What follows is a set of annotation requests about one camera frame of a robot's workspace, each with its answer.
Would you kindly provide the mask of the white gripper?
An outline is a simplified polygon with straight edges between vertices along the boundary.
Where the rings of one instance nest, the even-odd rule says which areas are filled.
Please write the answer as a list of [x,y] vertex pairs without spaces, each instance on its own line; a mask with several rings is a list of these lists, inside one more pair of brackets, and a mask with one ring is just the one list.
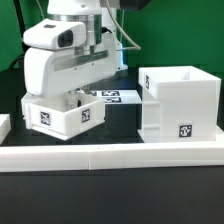
[[48,98],[113,76],[117,70],[112,33],[86,46],[90,31],[83,22],[45,19],[28,29],[23,40],[25,86],[31,95]]

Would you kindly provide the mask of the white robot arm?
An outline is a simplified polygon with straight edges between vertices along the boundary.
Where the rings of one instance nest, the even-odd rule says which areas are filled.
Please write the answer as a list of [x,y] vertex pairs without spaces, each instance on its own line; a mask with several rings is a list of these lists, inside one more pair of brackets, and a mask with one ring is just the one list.
[[47,98],[114,75],[120,49],[103,16],[141,10],[150,1],[49,0],[48,17],[23,34],[27,92]]

